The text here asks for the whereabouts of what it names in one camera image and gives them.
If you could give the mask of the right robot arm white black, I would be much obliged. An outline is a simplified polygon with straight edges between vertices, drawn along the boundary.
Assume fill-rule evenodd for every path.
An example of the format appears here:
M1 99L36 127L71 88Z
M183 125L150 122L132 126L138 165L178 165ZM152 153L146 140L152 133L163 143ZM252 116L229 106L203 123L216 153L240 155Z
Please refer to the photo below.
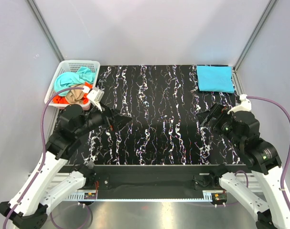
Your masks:
M260 137L260 123L251 112L251 102L244 100L233 108L214 104L197 116L201 127L208 127L230 141L257 179L265 199L241 184L224 165L212 169L203 180L196 180L196 185L230 193L252 215L258 229L290 229L290 193L286 191L285 168L276 148Z

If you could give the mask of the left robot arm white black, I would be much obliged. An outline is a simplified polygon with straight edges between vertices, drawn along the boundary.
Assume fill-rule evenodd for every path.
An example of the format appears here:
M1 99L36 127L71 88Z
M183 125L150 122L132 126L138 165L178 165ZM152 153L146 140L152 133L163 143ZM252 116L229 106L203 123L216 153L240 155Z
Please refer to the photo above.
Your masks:
M35 170L10 201L0 203L0 214L19 229L40 229L52 210L70 194L95 184L95 173L87 165L78 165L71 175L48 190L53 178L81 146L81 137L99 127L120 131L132 118L105 105L85 114L78 104L67 106L60 115L60 128L43 144Z

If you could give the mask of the teal t shirt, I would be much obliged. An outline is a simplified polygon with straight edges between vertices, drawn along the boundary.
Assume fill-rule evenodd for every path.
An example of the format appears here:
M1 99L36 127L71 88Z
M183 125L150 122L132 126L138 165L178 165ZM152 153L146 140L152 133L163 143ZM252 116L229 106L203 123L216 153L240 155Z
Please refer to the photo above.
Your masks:
M57 93L70 87L81 87L81 84L93 84L97 78L97 73L90 68L81 66L75 73L64 72L54 81L53 89Z

